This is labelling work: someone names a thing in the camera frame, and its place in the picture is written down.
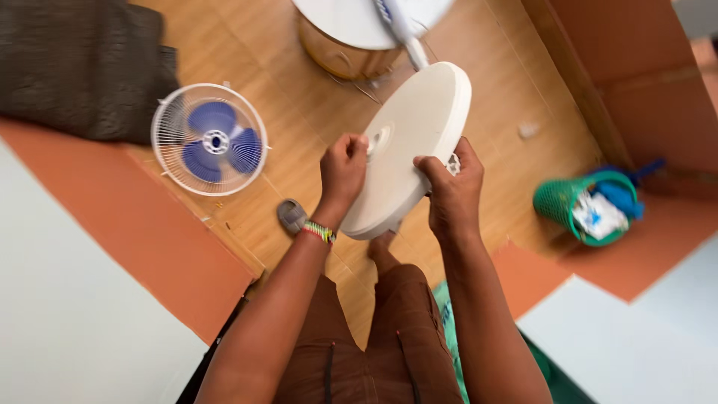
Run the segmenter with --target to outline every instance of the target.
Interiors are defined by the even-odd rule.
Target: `slipper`
[[[294,199],[285,199],[276,207],[276,217],[291,234],[297,234],[304,227],[307,212]]]

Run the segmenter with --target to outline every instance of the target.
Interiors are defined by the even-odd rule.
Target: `dark gray cloth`
[[[178,88],[160,13],[124,0],[0,0],[0,114],[147,144]]]

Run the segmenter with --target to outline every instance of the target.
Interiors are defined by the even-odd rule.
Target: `colorful bracelet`
[[[315,222],[309,220],[304,222],[304,227],[302,227],[302,231],[307,231],[318,236],[325,243],[327,243],[329,247],[333,246],[334,241],[337,239],[337,235],[334,234],[331,229],[328,229],[327,227],[322,227]]]

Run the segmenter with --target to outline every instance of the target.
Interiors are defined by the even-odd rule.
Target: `wooden floor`
[[[289,247],[274,209],[297,199],[308,212],[321,192],[319,159],[343,132],[362,132],[381,107],[353,86],[340,85],[302,51],[290,0],[135,0],[163,13],[164,43],[178,48],[182,85],[229,81],[265,122],[272,150],[263,173],[239,193],[196,196],[160,177],[151,150],[132,152],[239,257],[258,273],[272,270]],[[547,178],[595,167],[600,151],[521,5],[521,0],[457,0],[425,37],[435,58],[468,73],[473,86],[464,135],[486,167],[480,226],[489,250],[506,239],[550,251],[561,229],[539,220],[534,188]],[[412,73],[401,58],[377,90],[386,100]],[[518,126],[535,124],[526,141]],[[439,245],[422,201],[404,220],[392,251],[425,271],[432,287],[444,278]],[[366,242],[343,235],[327,262],[349,327],[364,347],[373,312],[376,269]]]

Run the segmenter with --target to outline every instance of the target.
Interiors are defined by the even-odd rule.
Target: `foot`
[[[369,250],[367,251],[367,255],[369,258],[371,258],[374,262],[377,261],[377,258],[382,254],[389,251],[389,245],[391,245],[391,242],[394,240],[394,237],[396,237],[396,233],[387,230],[382,233],[379,237],[376,237],[375,239],[372,239],[369,242]]]

